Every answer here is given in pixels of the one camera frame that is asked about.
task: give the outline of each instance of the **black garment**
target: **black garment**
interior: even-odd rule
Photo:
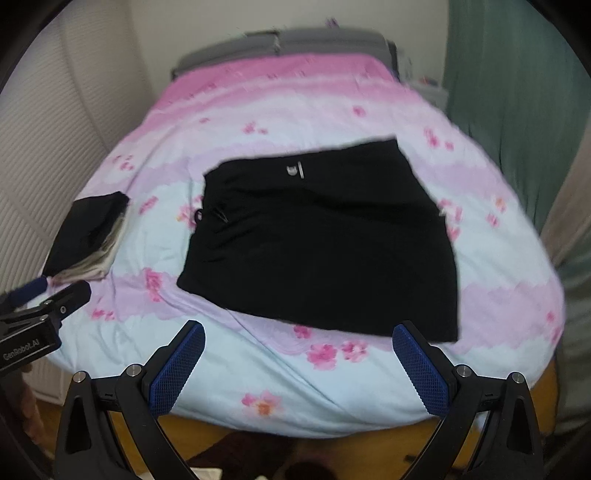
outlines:
[[[96,252],[127,208],[121,192],[76,200],[53,242],[43,275],[52,277]]]
[[[412,320],[457,340],[445,219],[396,140],[228,161],[205,182],[183,290],[312,327],[389,336]]]

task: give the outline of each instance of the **gray pillow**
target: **gray pillow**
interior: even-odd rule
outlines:
[[[224,61],[276,55],[276,40],[277,37],[272,34],[249,35],[194,51],[178,61],[173,79],[196,68]]]
[[[279,32],[279,55],[296,53],[365,53],[396,72],[386,39],[356,28],[295,28]]]

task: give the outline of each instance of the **green curtain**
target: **green curtain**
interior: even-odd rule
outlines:
[[[566,299],[566,328],[557,350],[560,397],[556,432],[591,417],[591,231],[558,268]]]
[[[577,152],[591,79],[526,0],[450,0],[449,118],[517,192],[538,231]]]

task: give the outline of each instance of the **bedsheet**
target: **bedsheet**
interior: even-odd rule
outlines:
[[[50,359],[119,375],[196,319],[206,348],[177,414],[301,437],[428,417],[389,338],[231,312],[176,287],[204,172],[230,158],[391,137],[446,216],[456,255],[460,339],[440,347],[478,374],[518,370],[533,385],[564,323],[563,292],[534,228],[478,145],[358,54],[239,60],[171,84],[79,195],[126,193],[129,225],[109,275],[91,282],[90,303],[64,322]]]

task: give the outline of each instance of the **metal screw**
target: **metal screw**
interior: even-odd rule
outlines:
[[[460,377],[469,377],[472,375],[472,369],[467,365],[458,365],[456,368],[456,372]]]
[[[525,381],[525,377],[520,374],[519,372],[513,372],[511,374],[511,378],[513,379],[513,382],[515,383],[523,383]]]
[[[74,374],[74,376],[72,377],[72,380],[73,380],[75,383],[80,383],[80,382],[82,382],[82,381],[83,381],[85,378],[86,378],[86,372],[79,371],[79,372],[76,372],[76,373]]]
[[[125,373],[130,377],[137,377],[142,371],[142,366],[138,364],[130,365],[125,369]]]

